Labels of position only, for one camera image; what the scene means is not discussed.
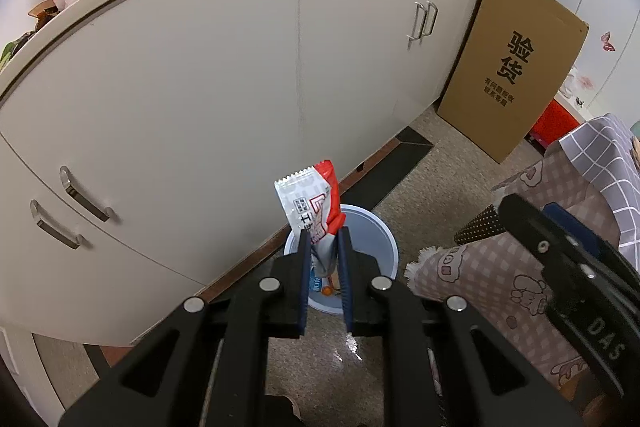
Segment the red storage box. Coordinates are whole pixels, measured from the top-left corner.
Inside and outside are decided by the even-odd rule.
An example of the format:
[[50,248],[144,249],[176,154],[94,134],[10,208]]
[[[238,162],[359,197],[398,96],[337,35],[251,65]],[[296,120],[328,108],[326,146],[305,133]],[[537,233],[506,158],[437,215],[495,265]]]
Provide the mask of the red storage box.
[[552,100],[528,134],[540,146],[547,148],[578,126],[578,120],[558,101]]

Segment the white low cabinet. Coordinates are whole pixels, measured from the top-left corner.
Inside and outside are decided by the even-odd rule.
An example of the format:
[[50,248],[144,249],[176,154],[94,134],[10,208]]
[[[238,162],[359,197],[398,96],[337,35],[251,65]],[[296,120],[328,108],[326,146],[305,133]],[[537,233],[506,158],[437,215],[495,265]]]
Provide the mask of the white low cabinet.
[[442,92],[477,0],[78,0],[1,74],[1,317],[126,345]]

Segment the grey checked bed sheet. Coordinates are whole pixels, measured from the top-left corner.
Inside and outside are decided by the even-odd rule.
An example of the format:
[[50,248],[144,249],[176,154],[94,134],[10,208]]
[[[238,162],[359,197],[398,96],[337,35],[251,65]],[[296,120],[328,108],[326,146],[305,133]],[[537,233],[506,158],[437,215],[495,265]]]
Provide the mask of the grey checked bed sheet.
[[578,173],[604,197],[620,229],[618,251],[639,270],[639,170],[634,135],[612,113],[587,120],[562,136],[560,147]]

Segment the brown cardboard box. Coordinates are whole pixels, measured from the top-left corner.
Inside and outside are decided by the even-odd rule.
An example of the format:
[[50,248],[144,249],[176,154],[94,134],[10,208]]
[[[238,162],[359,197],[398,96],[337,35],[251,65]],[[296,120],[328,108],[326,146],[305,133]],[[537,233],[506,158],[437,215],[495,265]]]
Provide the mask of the brown cardboard box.
[[503,162],[559,91],[588,31],[555,0],[482,0],[438,115]]

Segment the red white snack wrapper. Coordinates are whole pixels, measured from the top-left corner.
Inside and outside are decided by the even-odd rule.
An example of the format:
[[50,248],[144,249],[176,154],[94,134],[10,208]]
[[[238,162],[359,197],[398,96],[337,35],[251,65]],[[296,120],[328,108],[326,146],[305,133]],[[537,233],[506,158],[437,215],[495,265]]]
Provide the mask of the red white snack wrapper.
[[334,241],[345,223],[332,161],[296,171],[274,182],[281,206],[296,239],[306,230],[317,277],[329,277],[336,265]]

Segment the light blue trash bin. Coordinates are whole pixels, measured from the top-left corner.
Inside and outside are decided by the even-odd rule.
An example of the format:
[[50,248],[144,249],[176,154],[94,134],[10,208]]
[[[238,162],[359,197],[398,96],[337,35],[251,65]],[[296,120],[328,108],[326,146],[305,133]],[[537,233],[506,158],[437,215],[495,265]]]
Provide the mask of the light blue trash bin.
[[[375,257],[382,275],[394,279],[399,268],[399,251],[396,239],[388,226],[371,211],[354,206],[341,205],[346,216],[352,247],[360,253]],[[323,288],[329,286],[328,279],[320,279],[311,272],[309,279],[308,306],[326,314],[342,315],[342,298],[334,289],[331,295]]]

